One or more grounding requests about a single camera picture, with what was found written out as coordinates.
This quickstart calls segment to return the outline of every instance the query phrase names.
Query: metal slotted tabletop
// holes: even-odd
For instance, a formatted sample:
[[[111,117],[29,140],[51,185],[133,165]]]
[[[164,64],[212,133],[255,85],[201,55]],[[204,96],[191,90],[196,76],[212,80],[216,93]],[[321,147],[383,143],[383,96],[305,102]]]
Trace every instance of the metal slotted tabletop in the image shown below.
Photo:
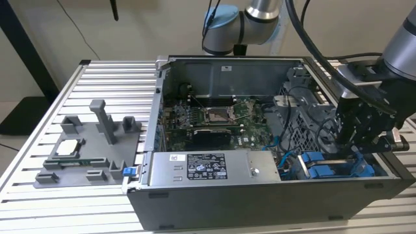
[[[77,115],[83,122],[97,121],[88,108],[96,98],[105,100],[105,111],[115,121],[128,115],[143,123],[136,161],[141,159],[156,84],[155,71],[152,61],[92,61],[89,65],[79,66],[0,178],[0,234],[152,233],[141,228],[129,200],[121,193],[121,185],[35,189],[32,184],[61,133],[59,124],[64,116]],[[415,126],[408,120],[400,130],[411,143],[411,150],[396,155],[416,176]],[[415,231],[416,185],[395,199],[373,202],[348,221],[183,233],[384,234]]]

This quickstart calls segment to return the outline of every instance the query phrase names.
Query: white wall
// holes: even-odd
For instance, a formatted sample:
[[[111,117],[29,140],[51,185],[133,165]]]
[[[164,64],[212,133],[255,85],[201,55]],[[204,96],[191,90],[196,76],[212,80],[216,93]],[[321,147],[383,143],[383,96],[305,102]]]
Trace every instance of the white wall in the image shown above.
[[[244,8],[248,1],[224,0]],[[96,59],[56,0],[11,0],[19,19],[63,85],[81,59]],[[157,55],[200,55],[208,0],[117,0],[115,21],[109,0],[61,0],[68,14],[104,60],[155,60]],[[269,45],[252,46],[267,55]]]
[[[43,96],[31,73],[0,29],[0,101]]]
[[[305,0],[296,1],[300,16]],[[305,30],[325,56],[383,52],[416,0],[312,0]],[[279,55],[309,55],[289,24]]]

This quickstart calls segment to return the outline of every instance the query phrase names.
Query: wire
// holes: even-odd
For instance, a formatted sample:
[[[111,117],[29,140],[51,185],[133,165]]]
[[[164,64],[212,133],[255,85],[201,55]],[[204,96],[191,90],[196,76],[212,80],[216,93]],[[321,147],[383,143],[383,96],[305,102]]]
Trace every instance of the wire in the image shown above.
[[[321,146],[321,144],[320,144],[320,141],[319,141],[319,138],[320,138],[320,132],[324,130],[324,125],[325,125],[325,123],[327,122],[332,122],[333,124],[335,124],[335,128],[336,128],[336,122],[335,122],[335,120],[332,119],[332,118],[328,118],[328,119],[325,119],[323,122],[321,122],[321,124],[319,125],[319,128],[317,128],[317,131],[316,131],[316,134],[315,134],[315,141],[316,141],[316,144],[317,144],[317,146],[320,147],[320,149],[321,149],[321,151],[324,151],[324,153],[329,153],[329,151]]]
[[[340,83],[341,86],[344,86],[355,95],[357,95],[359,98],[363,99],[363,101],[373,106],[376,109],[379,109],[381,112],[387,113],[388,115],[395,115],[396,111],[384,103],[373,99],[372,96],[369,96],[353,83],[349,82],[348,79],[336,71],[331,63],[327,61],[325,57],[323,56],[321,52],[319,51],[316,45],[313,44],[308,33],[305,32],[305,29],[299,21],[296,9],[293,0],[285,0],[287,5],[287,11],[288,15],[292,21],[293,28],[297,32],[297,35],[317,62],[323,66],[323,68],[327,70],[329,75],[333,77],[333,79]]]
[[[279,143],[279,146],[280,146],[280,148],[281,148],[281,150],[283,151],[285,151],[285,149],[283,148],[283,145],[281,145],[281,139],[284,138],[284,135],[285,135],[285,132],[287,132],[287,128],[288,128],[288,123],[289,123],[289,120],[291,120],[291,114],[292,114],[292,105],[291,105],[291,101],[289,101],[289,99],[288,99],[288,97],[289,97],[289,92],[292,91],[292,89],[295,89],[295,88],[304,88],[304,89],[308,89],[307,87],[304,87],[304,86],[295,86],[295,87],[292,87],[289,90],[288,90],[288,92],[287,92],[287,95],[285,95],[285,98],[287,98],[287,117],[285,117],[285,125],[284,125],[284,130],[283,130],[283,132],[280,133],[280,136],[279,136],[279,139],[280,139],[280,143]]]
[[[327,60],[340,60],[340,59],[352,59],[365,56],[381,56],[383,53],[377,52],[369,52],[369,53],[361,53],[361,54],[353,54],[353,55],[344,55],[344,56],[335,56],[335,57],[325,57]]]
[[[307,9],[308,9],[309,3],[311,3],[311,0],[307,0],[304,8],[301,10],[301,15],[300,15],[300,23],[304,27],[305,27],[305,25],[304,25],[305,14],[307,14]],[[359,58],[359,57],[365,57],[365,56],[381,56],[381,55],[383,55],[383,53],[371,52],[371,53],[361,53],[361,54],[353,54],[353,55],[325,57],[325,59],[327,60],[340,60],[340,59],[352,59],[352,58]]]
[[[307,14],[307,9],[309,6],[311,0],[305,1],[305,5],[304,5],[304,9],[301,9],[301,15],[300,15],[300,23],[301,25],[304,25],[304,21],[305,21],[305,14]]]
[[[207,11],[207,15],[208,15],[209,9],[211,9],[211,2],[212,1],[209,1],[209,8],[208,8],[208,11]],[[203,48],[203,50],[204,50],[204,40],[205,40],[207,32],[209,30],[209,26],[212,25],[215,14],[216,14],[216,9],[219,8],[220,2],[221,2],[221,0],[219,0],[216,2],[216,5],[215,5],[215,8],[213,8],[212,13],[209,15],[209,18],[204,21],[204,29],[203,29],[204,31],[203,31],[203,41],[201,41],[201,48]]]
[[[204,36],[204,32],[205,32],[205,24],[207,24],[207,18],[208,18],[208,13],[209,13],[211,5],[212,5],[212,0],[209,0],[208,10],[207,10],[205,19],[204,19],[203,36]]]
[[[261,151],[265,151],[267,148],[272,148],[272,147],[276,147],[279,144],[279,137],[275,136],[275,143],[272,145],[267,145],[263,147]]]
[[[73,19],[72,19],[71,16],[68,15],[68,12],[67,12],[67,10],[65,10],[63,4],[60,3],[59,0],[56,0],[56,1],[57,1],[57,4],[60,5],[60,8],[63,8],[63,11],[64,11],[65,15],[68,16],[68,18],[69,18],[69,20],[71,20],[73,26],[77,28],[79,34],[80,34],[80,36],[83,37],[84,42],[85,42],[87,46],[89,47],[92,53],[97,56],[99,60],[101,60],[101,59],[100,59],[100,56],[99,56],[97,53],[96,53],[96,51],[92,49],[91,45],[88,44],[87,39],[85,39],[85,37],[84,37],[84,34],[83,34],[83,32],[80,31],[79,26],[77,26],[77,24],[75,23]]]
[[[9,148],[11,150],[15,150],[15,151],[17,151],[17,152],[20,151],[20,150],[17,150],[16,148],[13,148],[13,147],[11,147],[11,146],[8,146],[8,145],[4,145],[4,144],[1,144],[1,143],[0,143],[0,146],[3,146],[3,147],[5,147],[5,148]]]
[[[289,151],[289,152],[285,153],[285,155],[284,155],[284,157],[283,157],[283,159],[281,159],[281,161],[280,161],[280,164],[279,164],[277,168],[283,168],[284,163],[285,163],[285,160],[287,160],[287,157],[288,157],[291,154],[293,154],[292,151]]]
[[[279,139],[280,139],[280,148],[283,149],[281,147],[281,139],[284,138],[284,135],[285,135],[285,132],[287,132],[287,128],[288,128],[288,123],[289,123],[289,120],[291,120],[291,115],[292,115],[292,106],[291,106],[291,101],[288,99],[288,95],[285,96],[287,97],[287,116],[285,116],[285,125],[284,125],[284,130],[281,131],[280,133],[280,136],[279,136]]]

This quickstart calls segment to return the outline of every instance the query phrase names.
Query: power supply label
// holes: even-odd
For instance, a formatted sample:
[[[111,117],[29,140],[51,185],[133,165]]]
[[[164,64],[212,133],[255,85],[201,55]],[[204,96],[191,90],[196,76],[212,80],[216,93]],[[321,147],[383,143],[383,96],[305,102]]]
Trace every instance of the power supply label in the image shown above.
[[[224,154],[192,154],[187,157],[188,179],[227,179]]]

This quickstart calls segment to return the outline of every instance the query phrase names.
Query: blue latch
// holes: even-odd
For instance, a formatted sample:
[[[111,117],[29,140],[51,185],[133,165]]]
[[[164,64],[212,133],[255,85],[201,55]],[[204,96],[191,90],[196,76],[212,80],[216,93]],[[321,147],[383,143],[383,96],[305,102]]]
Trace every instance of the blue latch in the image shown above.
[[[136,175],[136,168],[135,167],[127,167],[123,170],[123,176],[132,177]]]

